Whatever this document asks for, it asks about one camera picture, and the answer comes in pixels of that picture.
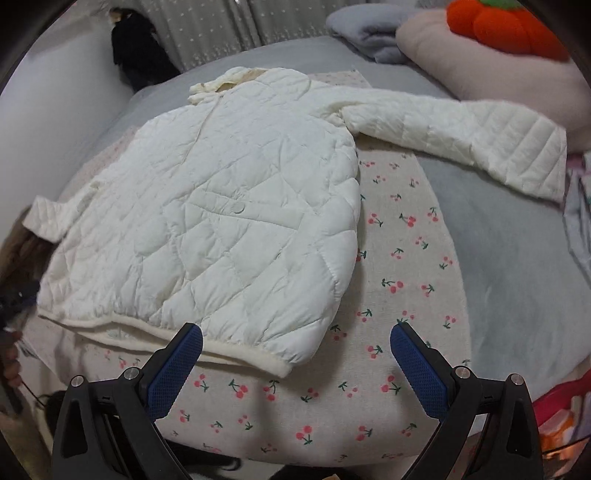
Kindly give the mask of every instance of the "white quilted jacket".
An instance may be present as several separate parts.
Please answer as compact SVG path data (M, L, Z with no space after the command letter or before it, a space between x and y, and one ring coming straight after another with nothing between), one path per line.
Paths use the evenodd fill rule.
M286 69L232 69L192 93L196 105L147 122L71 201L35 200L25 226L61 240L41 315L132 349L195 322L209 360L283 377L314 355L355 265L351 133L563 195L565 132L521 106L334 87Z

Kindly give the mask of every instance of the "orange plush toy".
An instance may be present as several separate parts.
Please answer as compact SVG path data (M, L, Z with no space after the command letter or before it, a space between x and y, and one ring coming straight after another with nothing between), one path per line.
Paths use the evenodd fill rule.
M455 34L507 53L569 59L556 35L515 0L454 0L447 24Z

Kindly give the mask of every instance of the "white wall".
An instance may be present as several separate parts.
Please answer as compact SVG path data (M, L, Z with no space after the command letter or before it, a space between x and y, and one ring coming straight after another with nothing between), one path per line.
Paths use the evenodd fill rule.
M35 195L56 199L132 96L106 18L58 20L0 95L0 242Z

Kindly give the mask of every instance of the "curtain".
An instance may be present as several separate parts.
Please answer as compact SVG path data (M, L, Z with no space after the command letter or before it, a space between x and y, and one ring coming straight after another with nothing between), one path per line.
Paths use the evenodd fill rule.
M366 0L111 0L134 8L156 27L182 70L292 38L325 35L333 11Z

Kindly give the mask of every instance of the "black clothing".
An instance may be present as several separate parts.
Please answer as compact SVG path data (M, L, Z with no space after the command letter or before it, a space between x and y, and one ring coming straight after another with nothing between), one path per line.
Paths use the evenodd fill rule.
M111 32L113 62L121 65L135 91L180 74L154 38L155 32L150 20L137 12L123 17Z

